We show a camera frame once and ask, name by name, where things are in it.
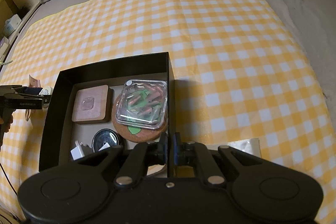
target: open black box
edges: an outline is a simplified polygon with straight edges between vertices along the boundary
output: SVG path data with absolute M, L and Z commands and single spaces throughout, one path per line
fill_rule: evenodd
M 69 161 L 74 126 L 71 115 L 76 92 L 97 85 L 123 85 L 130 79 L 156 79 L 167 82 L 167 132 L 169 136 L 175 133 L 174 75 L 168 52 L 106 60 L 63 70 L 56 80 L 45 120 L 39 171 Z

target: transparent plastic case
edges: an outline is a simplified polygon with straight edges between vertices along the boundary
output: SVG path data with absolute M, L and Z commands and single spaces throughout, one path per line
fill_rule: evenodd
M 121 124 L 157 129 L 164 122 L 166 107 L 166 82 L 129 80 L 121 91 L 115 118 Z

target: checkered tablecloth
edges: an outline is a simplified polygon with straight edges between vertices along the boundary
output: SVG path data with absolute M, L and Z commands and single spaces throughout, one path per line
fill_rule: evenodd
M 318 180 L 330 223 L 336 207 L 334 130 L 314 72 L 265 0 L 90 0 L 33 24 L 1 84 L 28 74 L 53 86 L 60 70 L 169 51 L 176 123 L 206 144 L 258 137 L 262 157 Z M 38 170 L 45 112 L 24 111 L 4 138 L 0 161 L 15 188 Z M 1 174 L 1 199 L 22 216 Z

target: screw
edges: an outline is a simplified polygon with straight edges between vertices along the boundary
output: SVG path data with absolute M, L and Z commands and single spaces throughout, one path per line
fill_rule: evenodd
M 133 180 L 129 176 L 122 176 L 122 177 L 118 177 L 115 180 L 115 182 L 118 183 L 119 185 L 128 185 L 128 184 L 131 184 Z
M 175 186 L 175 183 L 174 182 L 167 182 L 166 183 L 166 187 L 167 188 L 173 188 Z
M 217 185 L 217 184 L 222 184 L 225 181 L 225 179 L 221 176 L 210 176 L 208 177 L 208 182 Z

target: round brown coaster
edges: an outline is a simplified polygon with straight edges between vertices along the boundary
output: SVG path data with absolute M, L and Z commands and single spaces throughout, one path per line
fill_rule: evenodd
M 166 131 L 168 122 L 167 119 L 164 120 L 163 125 L 158 129 L 146 129 L 146 128 L 135 128 L 129 127 L 124 124 L 118 123 L 116 120 L 116 109 L 117 103 L 120 99 L 120 95 L 116 98 L 112 107 L 112 122 L 116 131 L 126 140 L 135 143 L 142 143 L 157 139 L 161 132 Z

